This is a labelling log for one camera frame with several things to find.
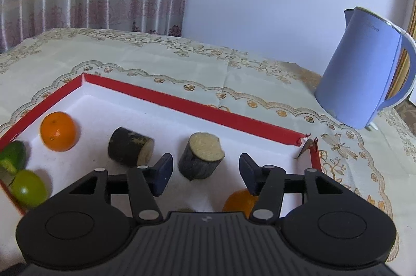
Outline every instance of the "floral pattern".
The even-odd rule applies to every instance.
[[[408,125],[413,135],[416,135],[416,106],[404,100],[394,108],[403,121]]]
[[[215,93],[215,95],[217,96],[217,98],[219,98],[220,100],[225,99],[225,97],[227,96],[226,93]]]
[[[416,146],[413,144],[415,136],[405,122],[395,113],[392,108],[382,110],[379,114],[386,118],[387,123],[396,129],[403,143],[403,149],[407,156],[411,157],[416,164]]]
[[[208,106],[209,107],[213,107],[213,108],[217,108],[218,110],[224,110],[226,112],[229,112],[230,111],[230,109],[228,107],[226,107],[226,106],[219,106],[219,107],[217,107],[215,104],[209,104]]]
[[[277,115],[280,117],[287,117],[288,114],[284,110],[276,110]]]
[[[346,171],[347,168],[344,164],[342,164],[340,159],[338,157],[336,157],[335,159],[329,159],[328,152],[325,150],[319,151],[319,157],[321,159],[322,171],[326,175],[331,176],[335,181],[342,183],[343,178],[338,177],[338,175],[343,176],[344,171]]]
[[[126,44],[130,44],[135,47],[142,47],[145,44],[159,44],[161,46],[167,46],[168,49],[172,49],[175,54],[178,56],[188,57],[191,53],[198,54],[203,56],[209,57],[216,57],[218,60],[227,61],[228,64],[236,69],[241,69],[243,67],[251,68],[256,70],[257,72],[263,72],[268,76],[275,77],[279,81],[291,81],[291,80],[299,80],[303,82],[309,82],[309,78],[314,80],[316,73],[306,71],[303,69],[301,73],[292,72],[289,68],[284,68],[280,61],[272,61],[272,60],[263,60],[263,61],[256,61],[256,60],[249,60],[246,55],[247,52],[239,52],[234,49],[230,49],[227,47],[213,47],[213,46],[204,46],[198,43],[195,43],[191,40],[186,39],[166,39],[160,36],[153,36],[149,34],[138,34],[134,35],[128,32],[116,31],[116,30],[97,30],[97,29],[77,29],[77,28],[63,28],[63,29],[53,29],[50,31],[46,31],[42,33],[42,36],[38,38],[34,45],[29,46],[30,51],[29,53],[22,52],[19,54],[19,58],[26,57],[30,54],[35,54],[40,52],[38,49],[41,44],[47,42],[47,39],[52,38],[54,40],[59,40],[62,38],[71,38],[75,35],[84,35],[88,36],[96,41],[103,41],[107,39],[111,40],[119,40]],[[18,59],[10,59],[11,61],[7,61],[6,64],[0,63],[0,74],[5,72],[5,68],[7,68],[13,60],[18,61]],[[331,124],[328,124],[328,127],[331,129],[335,129],[335,127]]]
[[[257,108],[257,103],[252,100],[248,100],[247,105],[251,108]]]
[[[385,206],[384,206],[383,201],[379,201],[378,204],[376,205],[376,201],[373,200],[370,195],[367,197],[367,201],[371,203],[372,205],[376,206],[377,208],[379,208],[381,211],[385,211]]]
[[[286,78],[284,76],[278,76],[277,80],[280,80],[281,82],[283,82],[284,84],[287,84],[287,85],[292,83],[288,78]]]
[[[352,131],[347,130],[346,134],[347,134],[348,139],[354,140],[355,135]]]
[[[195,86],[194,85],[184,85],[184,89],[188,92],[192,92],[193,90],[195,90]]]
[[[172,26],[169,29],[169,35],[170,36],[182,36],[182,29],[178,25]]]
[[[350,147],[345,146],[345,143],[341,143],[341,134],[335,134],[335,136],[329,134],[322,134],[323,140],[331,145],[331,150],[338,151],[343,158],[348,159],[349,155],[357,160],[358,155],[353,153]]]
[[[124,0],[117,2],[105,0],[89,0],[87,3],[77,3],[64,12],[62,7],[52,7],[40,10],[38,13],[30,13],[27,20],[17,18],[15,21],[6,20],[4,33],[0,33],[0,53],[9,47],[16,46],[26,38],[42,33],[45,30],[55,27],[66,27],[68,18],[70,27],[94,26],[105,28],[108,24],[113,28],[123,26],[137,17],[145,17],[155,20],[165,19],[168,15],[176,22],[169,30],[151,29],[150,34],[169,34],[170,36],[182,35],[182,18],[184,14],[184,0],[131,0],[128,5]],[[132,31],[141,32],[141,27],[132,23]]]

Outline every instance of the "green fruit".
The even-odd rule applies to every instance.
[[[22,170],[25,163],[26,148],[22,141],[13,141],[0,152],[0,166],[10,174],[14,175]]]
[[[19,171],[10,189],[13,196],[27,207],[37,207],[48,198],[45,184],[30,170]]]

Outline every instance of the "table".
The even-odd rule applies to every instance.
[[[0,55],[0,135],[82,72],[317,137],[323,172],[394,220],[389,266],[416,274],[416,138],[393,108],[376,117],[378,131],[357,131],[321,108],[312,93],[320,76],[295,63],[172,36],[62,28]]]

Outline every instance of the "orange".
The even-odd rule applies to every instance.
[[[223,211],[242,211],[248,218],[258,198],[252,196],[247,189],[235,191],[225,201]]]
[[[77,141],[75,122],[67,113],[51,113],[40,125],[40,137],[50,150],[67,151]]]

